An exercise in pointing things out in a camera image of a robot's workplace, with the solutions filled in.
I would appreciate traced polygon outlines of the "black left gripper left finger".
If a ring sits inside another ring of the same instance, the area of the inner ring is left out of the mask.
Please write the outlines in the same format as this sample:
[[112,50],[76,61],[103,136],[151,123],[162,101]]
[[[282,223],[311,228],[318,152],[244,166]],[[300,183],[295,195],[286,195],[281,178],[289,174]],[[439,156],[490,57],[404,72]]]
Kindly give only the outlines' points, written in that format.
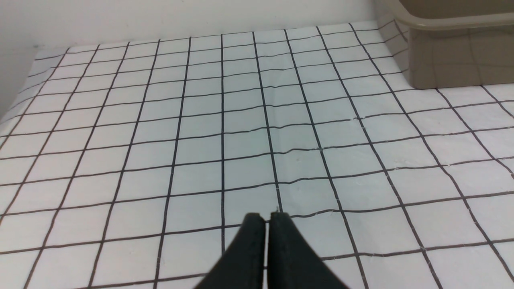
[[195,288],[261,289],[265,236],[265,220],[257,213],[246,214],[229,247]]

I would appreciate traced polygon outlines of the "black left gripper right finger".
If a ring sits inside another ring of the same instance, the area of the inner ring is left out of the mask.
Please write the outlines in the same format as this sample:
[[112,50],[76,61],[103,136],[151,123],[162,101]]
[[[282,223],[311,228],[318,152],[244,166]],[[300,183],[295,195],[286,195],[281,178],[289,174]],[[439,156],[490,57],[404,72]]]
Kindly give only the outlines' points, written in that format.
[[292,218],[273,212],[267,253],[269,289],[347,289],[313,251]]

